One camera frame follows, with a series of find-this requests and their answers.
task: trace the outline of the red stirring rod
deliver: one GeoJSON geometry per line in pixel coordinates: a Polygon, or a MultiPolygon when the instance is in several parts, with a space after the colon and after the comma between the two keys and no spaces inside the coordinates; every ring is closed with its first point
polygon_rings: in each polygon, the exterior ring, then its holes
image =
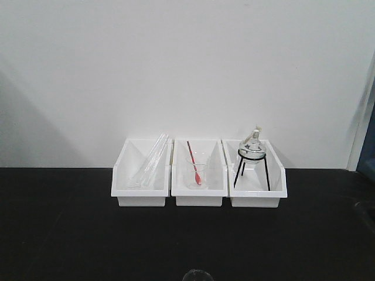
{"type": "Polygon", "coordinates": [[[199,176],[198,171],[197,171],[197,167],[195,166],[194,156],[193,156],[192,148],[190,147],[189,141],[187,141],[187,146],[189,147],[190,157],[192,158],[192,162],[193,162],[193,166],[194,166],[195,182],[200,186],[202,184],[202,180],[200,179],[200,176],[199,176]]]}

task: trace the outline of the white plastic tray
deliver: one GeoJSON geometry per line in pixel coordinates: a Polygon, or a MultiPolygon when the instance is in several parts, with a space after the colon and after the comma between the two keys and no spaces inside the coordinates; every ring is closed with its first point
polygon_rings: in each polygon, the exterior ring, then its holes
{"type": "Polygon", "coordinates": [[[278,207],[280,198],[287,197],[287,181],[285,169],[273,150],[268,140],[261,140],[267,148],[267,166],[270,177],[270,189],[268,191],[265,175],[264,161],[256,165],[246,164],[244,175],[236,177],[240,157],[237,154],[241,140],[223,140],[224,152],[228,165],[229,196],[233,207],[278,207]]]}
{"type": "Polygon", "coordinates": [[[190,189],[184,182],[186,159],[189,157],[187,139],[175,139],[172,163],[172,196],[177,206],[221,206],[228,195],[227,171],[224,153],[219,140],[189,139],[194,152],[210,156],[206,172],[207,188],[190,189]]]}
{"type": "Polygon", "coordinates": [[[130,189],[129,180],[143,164],[156,139],[127,139],[113,167],[111,196],[117,197],[119,206],[164,206],[169,195],[169,175],[171,172],[170,140],[156,168],[150,185],[140,189],[130,189]]]}

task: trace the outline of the black tabletop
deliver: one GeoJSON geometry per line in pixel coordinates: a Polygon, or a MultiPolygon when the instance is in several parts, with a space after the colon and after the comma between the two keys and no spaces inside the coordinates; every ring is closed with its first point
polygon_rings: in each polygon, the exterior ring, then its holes
{"type": "Polygon", "coordinates": [[[111,169],[0,169],[0,280],[375,280],[375,186],[287,170],[279,207],[119,207],[111,169]]]}

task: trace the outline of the glass object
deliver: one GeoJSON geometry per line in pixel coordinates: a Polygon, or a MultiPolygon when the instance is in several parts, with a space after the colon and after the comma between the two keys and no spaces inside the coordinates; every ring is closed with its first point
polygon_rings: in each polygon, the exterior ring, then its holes
{"type": "Polygon", "coordinates": [[[189,156],[186,158],[186,170],[184,172],[184,181],[189,189],[206,189],[206,172],[209,164],[207,153],[193,152],[195,163],[189,156]]]}
{"type": "Polygon", "coordinates": [[[130,180],[129,188],[135,189],[142,186],[149,186],[151,179],[155,175],[156,167],[163,155],[168,140],[169,136],[167,134],[160,134],[141,168],[139,168],[138,172],[130,180]]]}
{"type": "Polygon", "coordinates": [[[184,275],[182,281],[214,281],[211,274],[201,269],[191,269],[184,275]]]}
{"type": "Polygon", "coordinates": [[[256,164],[265,155],[265,146],[259,140],[260,128],[256,128],[252,133],[240,143],[240,155],[253,160],[244,159],[245,163],[256,164]]]}

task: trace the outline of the tripod leg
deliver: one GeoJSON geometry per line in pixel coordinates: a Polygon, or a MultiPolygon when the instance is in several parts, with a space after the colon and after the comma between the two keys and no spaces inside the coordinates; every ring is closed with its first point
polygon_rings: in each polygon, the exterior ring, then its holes
{"type": "Polygon", "coordinates": [[[265,176],[267,177],[268,191],[271,191],[271,188],[270,188],[270,179],[268,177],[267,160],[265,159],[265,156],[264,156],[264,166],[265,166],[265,176]]]}
{"type": "Polygon", "coordinates": [[[240,161],[240,164],[239,164],[238,169],[237,169],[236,178],[234,179],[234,184],[233,184],[234,187],[236,187],[236,182],[237,182],[238,174],[240,173],[240,169],[241,169],[241,165],[242,165],[242,161],[243,160],[244,159],[241,157],[241,161],[240,161]]]}
{"type": "Polygon", "coordinates": [[[245,171],[245,161],[244,161],[244,164],[243,164],[243,166],[242,166],[242,173],[241,173],[241,176],[243,176],[244,175],[244,171],[245,171]]]}

